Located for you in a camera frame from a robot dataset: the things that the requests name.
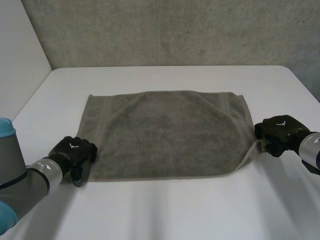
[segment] gray wall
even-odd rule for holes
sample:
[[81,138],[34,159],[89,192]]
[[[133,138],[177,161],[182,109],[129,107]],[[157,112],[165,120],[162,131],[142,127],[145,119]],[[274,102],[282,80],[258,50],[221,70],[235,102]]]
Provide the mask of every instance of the gray wall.
[[53,69],[282,65],[320,100],[320,0],[22,0]]

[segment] white logo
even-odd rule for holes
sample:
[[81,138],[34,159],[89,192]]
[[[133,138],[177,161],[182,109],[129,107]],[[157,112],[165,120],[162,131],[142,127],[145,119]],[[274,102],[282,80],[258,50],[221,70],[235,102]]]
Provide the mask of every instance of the white logo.
[[78,148],[79,146],[72,146],[72,144],[71,143],[69,143],[70,144],[70,148]]
[[279,126],[283,125],[283,126],[285,126],[286,125],[286,121],[284,121],[283,123],[276,123],[275,125],[279,125]]

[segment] white table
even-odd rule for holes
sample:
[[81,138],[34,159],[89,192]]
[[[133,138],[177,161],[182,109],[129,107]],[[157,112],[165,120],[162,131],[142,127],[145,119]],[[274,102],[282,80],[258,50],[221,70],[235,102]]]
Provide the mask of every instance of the white table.
[[[254,123],[289,114],[320,132],[320,104],[282,66],[61,68],[13,122],[26,164],[76,135],[89,94],[158,90],[234,92]],[[310,240],[319,226],[320,176],[285,152],[225,177],[62,185],[3,239]]]

